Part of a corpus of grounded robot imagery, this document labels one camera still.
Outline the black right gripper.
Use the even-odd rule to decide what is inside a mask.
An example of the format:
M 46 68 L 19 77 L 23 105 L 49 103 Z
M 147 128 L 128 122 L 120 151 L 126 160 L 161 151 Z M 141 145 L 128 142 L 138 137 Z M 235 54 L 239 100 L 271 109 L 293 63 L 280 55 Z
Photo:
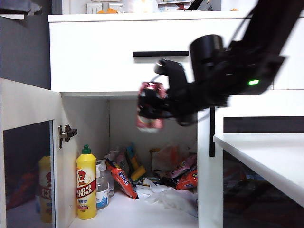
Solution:
M 194 115 L 210 107 L 226 107 L 229 95 L 221 94 L 209 83 L 190 83 L 167 90 L 166 103 L 178 125 L 189 126 L 197 121 Z M 141 91 L 138 95 L 137 114 L 148 119 L 167 117 L 164 99 L 156 91 Z

